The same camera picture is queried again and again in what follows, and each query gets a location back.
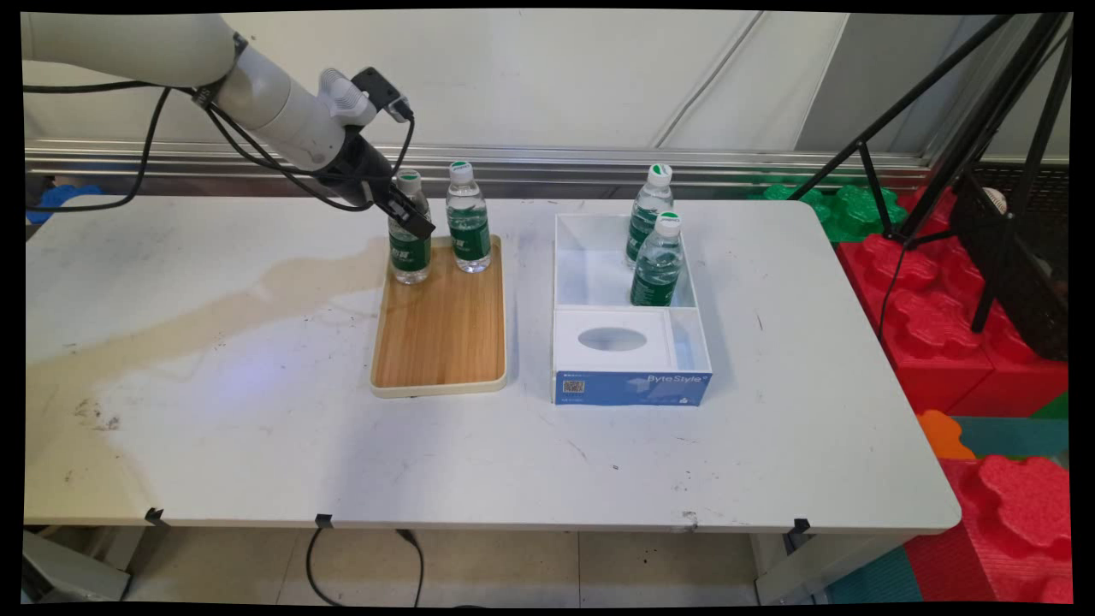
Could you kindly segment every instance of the orange foam piece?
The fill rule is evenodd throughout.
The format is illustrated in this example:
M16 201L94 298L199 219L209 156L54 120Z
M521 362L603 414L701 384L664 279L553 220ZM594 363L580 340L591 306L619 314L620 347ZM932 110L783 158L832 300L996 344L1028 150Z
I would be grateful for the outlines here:
M935 457L943 460L972 461L977 460L969 448L961 444L961 426L948 416L932 409L917 417L921 430L927 437Z

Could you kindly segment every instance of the blue box label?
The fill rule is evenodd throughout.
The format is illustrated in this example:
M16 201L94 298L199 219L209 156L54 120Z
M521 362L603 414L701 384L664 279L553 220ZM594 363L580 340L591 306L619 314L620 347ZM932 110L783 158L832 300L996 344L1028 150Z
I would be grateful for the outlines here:
M698 407L708 382L711 374L561 371L555 374L555 404Z

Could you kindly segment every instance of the white bottle cap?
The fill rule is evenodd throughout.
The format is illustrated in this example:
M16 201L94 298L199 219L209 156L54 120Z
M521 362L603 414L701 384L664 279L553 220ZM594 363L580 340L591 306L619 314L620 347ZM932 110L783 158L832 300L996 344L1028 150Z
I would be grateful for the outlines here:
M414 168L404 168L395 176L395 186L405 195L413 195L422 189L422 173Z
M646 181L655 186L668 186L669 181L673 178L673 167L669 166L664 162L657 164L652 164L650 170L646 172Z
M672 211L662 211L658 214L657 221L654 222L654 230L659 235L676 237L681 234L681 217Z
M457 184L466 184L474 178L472 163L460 160L449 165L449 179L452 179Z

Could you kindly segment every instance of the table leg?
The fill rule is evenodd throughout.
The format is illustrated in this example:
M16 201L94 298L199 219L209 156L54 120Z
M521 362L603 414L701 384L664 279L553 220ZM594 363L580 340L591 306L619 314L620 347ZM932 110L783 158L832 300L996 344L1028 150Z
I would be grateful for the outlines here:
M129 583L129 573L26 531L23 531L23 556L66 595L119 601Z
M129 569L129 561L148 526L100 526L93 546L84 554L120 571Z
M782 559L769 556L770 560L763 570L758 560L758 601L761 605L779 605L793 603L795 597L820 593L829 584L904 544L913 536L816 535ZM753 544L754 553L757 545Z

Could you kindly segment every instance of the wooden tray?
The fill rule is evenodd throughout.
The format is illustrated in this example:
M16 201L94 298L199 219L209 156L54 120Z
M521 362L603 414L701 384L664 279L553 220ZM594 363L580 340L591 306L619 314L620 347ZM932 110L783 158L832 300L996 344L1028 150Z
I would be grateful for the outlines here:
M384 280L372 393L380 398L497 392L506 385L506 298L502 239L491 235L491 266L457 267L452 237L434 237L429 277Z

